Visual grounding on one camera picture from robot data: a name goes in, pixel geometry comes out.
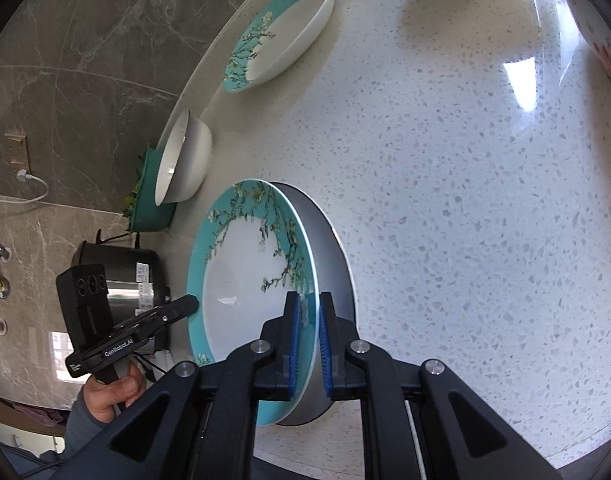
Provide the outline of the grey left sleeve forearm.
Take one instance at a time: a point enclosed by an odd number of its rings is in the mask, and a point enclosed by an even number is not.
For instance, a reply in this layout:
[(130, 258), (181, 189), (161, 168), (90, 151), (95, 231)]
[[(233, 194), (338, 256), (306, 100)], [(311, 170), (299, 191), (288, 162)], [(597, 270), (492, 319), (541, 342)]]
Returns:
[(115, 418), (115, 400), (112, 388), (101, 385), (100, 382), (86, 382), (78, 399), (72, 405), (71, 414), (66, 424), (64, 450), (43, 452), (36, 456), (22, 448), (14, 448), (0, 442), (2, 454), (9, 460), (14, 471), (29, 479), (50, 479), (64, 460), (71, 458), (93, 437), (96, 437)]

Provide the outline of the left hand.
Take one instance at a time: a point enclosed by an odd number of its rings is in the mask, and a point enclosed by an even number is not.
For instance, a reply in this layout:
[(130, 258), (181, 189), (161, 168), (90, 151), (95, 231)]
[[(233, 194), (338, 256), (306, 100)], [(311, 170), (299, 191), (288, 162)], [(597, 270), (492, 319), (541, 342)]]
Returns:
[(93, 419), (109, 424), (115, 419), (115, 407), (124, 404), (129, 408), (147, 389), (146, 378), (139, 368), (130, 362), (127, 375), (109, 385), (89, 378), (83, 387), (83, 399)]

